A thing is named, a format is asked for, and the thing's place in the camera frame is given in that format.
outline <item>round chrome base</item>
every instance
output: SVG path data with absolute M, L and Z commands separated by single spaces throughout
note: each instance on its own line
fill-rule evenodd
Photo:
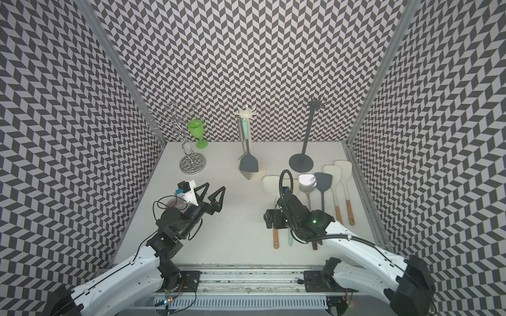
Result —
M 204 169 L 207 163 L 204 155 L 199 153 L 191 153 L 184 156 L 179 162 L 179 168 L 186 174 L 196 174 Z
M 313 169 L 313 159 L 308 155 L 295 154 L 290 157 L 288 164 L 295 172 L 304 173 Z

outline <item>cooking utensil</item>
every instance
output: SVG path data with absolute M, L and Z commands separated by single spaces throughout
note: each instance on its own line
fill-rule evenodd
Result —
M 246 155 L 241 158 L 239 169 L 246 172 L 258 172 L 258 160 L 249 152 L 249 135 L 248 123 L 245 118 L 242 119 L 242 128 L 244 131 L 244 139 L 246 140 Z
M 244 147 L 244 132 L 242 130 L 241 120 L 242 119 L 240 117 L 237 118 L 237 131 L 239 132 L 239 140 L 241 141 L 242 145 L 242 156 L 240 156 L 238 160 L 241 160 L 241 158 L 246 155 L 246 148 Z
M 268 175 L 263 179 L 264 184 L 264 192 L 267 196 L 274 200 L 274 207 L 276 207 L 276 200 L 279 195 L 279 176 L 278 175 Z M 274 239 L 274 249 L 279 248 L 279 239 L 278 239 L 278 230 L 273 228 L 273 239 Z
M 350 225 L 355 225 L 355 218 L 353 216 L 353 210 L 351 208 L 350 195 L 348 194 L 348 185 L 347 182 L 351 178 L 352 164 L 347 160 L 338 160 L 334 163 L 334 166 L 338 166 L 341 168 L 341 183 L 345 188 L 345 196 L 346 196 L 346 209 L 348 211 L 348 219 L 350 221 Z
M 324 193 L 332 186 L 332 175 L 323 172 L 316 172 L 316 188 L 321 192 L 321 210 L 325 211 Z
M 332 195 L 334 197 L 334 206 L 335 206 L 335 216 L 338 221 L 342 224 L 343 218 L 341 217 L 341 210 L 339 210 L 339 201 L 338 195 L 336 193 L 336 188 L 341 183 L 341 168 L 334 165 L 327 165 L 323 167 L 323 172 L 332 175 Z
M 283 186 L 284 187 L 290 187 L 290 179 L 283 179 Z M 292 191 L 292 194 L 293 195 L 297 195 L 297 193 L 300 192 L 300 184 L 299 184 L 299 180 L 293 180 L 293 191 Z M 288 246 L 293 246 L 293 236 L 291 235 L 290 231 L 288 232 Z
M 299 186 L 302 192 L 306 194 L 306 197 L 308 198 L 308 209 L 311 211 L 311 192 L 313 192 L 316 188 L 316 177 L 314 174 L 306 173 L 301 174 L 298 177 L 299 180 Z M 312 242 L 311 245 L 313 246 L 313 250 L 318 249 L 318 243 Z

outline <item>spatula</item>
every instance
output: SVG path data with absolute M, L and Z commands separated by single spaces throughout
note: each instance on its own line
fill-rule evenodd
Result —
M 332 175 L 332 195 L 334 196 L 334 206 L 335 206 L 335 216 L 338 221 L 342 224 L 343 218 L 341 217 L 341 210 L 339 210 L 339 201 L 338 195 L 336 193 L 336 188 L 341 183 L 341 168 L 334 165 L 327 165 L 323 167 L 323 172 Z
M 321 192 L 321 210 L 325 211 L 325 191 L 332 186 L 332 175 L 323 172 L 315 172 L 316 188 Z
M 268 175 L 263 179 L 264 183 L 264 192 L 267 196 L 274 201 L 274 207 L 276 207 L 276 200 L 279 195 L 279 176 L 278 175 Z M 279 248 L 279 239 L 278 239 L 278 230 L 273 228 L 273 239 L 274 239 L 274 249 Z
M 267 194 L 271 200 L 274 200 L 274 208 L 276 208 L 276 202 L 279 199 L 279 176 L 278 175 L 268 175 L 263 179 L 264 183 L 264 192 Z M 290 187 L 290 179 L 283 179 L 283 186 Z M 293 194 L 297 195 L 299 193 L 299 181 L 293 180 Z M 273 231 L 274 237 L 274 249 L 279 248 L 279 238 L 278 238 L 278 230 L 274 229 Z
M 338 160 L 334 163 L 334 165 L 341 168 L 341 182 L 343 183 L 343 187 L 345 188 L 346 209 L 348 210 L 348 219 L 350 221 L 350 225 L 355 225 L 355 218 L 353 216 L 353 210 L 351 208 L 350 195 L 348 194 L 348 185 L 347 185 L 348 180 L 351 178 L 352 164 L 347 160 Z
M 242 119 L 242 129 L 244 131 L 244 139 L 246 140 L 246 155 L 241 158 L 239 169 L 245 172 L 258 172 L 258 160 L 249 152 L 249 135 L 248 123 L 245 118 Z
M 283 179 L 283 186 L 284 187 L 290 187 L 290 179 Z M 299 184 L 299 180 L 293 180 L 293 192 L 292 194 L 293 195 L 297 195 L 297 193 L 300 192 L 300 184 Z M 290 232 L 288 232 L 288 246 L 293 246 L 293 236 L 291 235 Z

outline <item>gray spatula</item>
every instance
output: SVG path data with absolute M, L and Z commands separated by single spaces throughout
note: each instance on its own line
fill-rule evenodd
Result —
M 239 169 L 245 172 L 258 172 L 258 160 L 253 157 L 251 153 L 249 153 L 248 123 L 246 122 L 245 118 L 242 119 L 242 129 L 244 130 L 244 139 L 246 140 L 247 153 L 244 157 L 241 158 Z
M 323 193 L 332 186 L 332 175 L 323 172 L 316 172 L 316 188 L 321 192 L 321 210 L 325 211 L 325 199 Z

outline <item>checkered wall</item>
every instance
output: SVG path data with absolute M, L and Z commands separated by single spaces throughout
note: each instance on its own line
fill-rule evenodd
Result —
M 255 140 L 300 141 L 306 103 L 311 140 L 345 140 L 397 25 L 405 0 L 91 0 L 146 103 L 167 127 L 168 102 L 205 137 L 238 141 L 233 112 L 257 107 Z
M 506 315 L 506 1 L 422 3 L 353 144 L 445 315 Z
M 112 259 L 161 147 L 70 0 L 0 23 L 0 314 L 35 315 Z

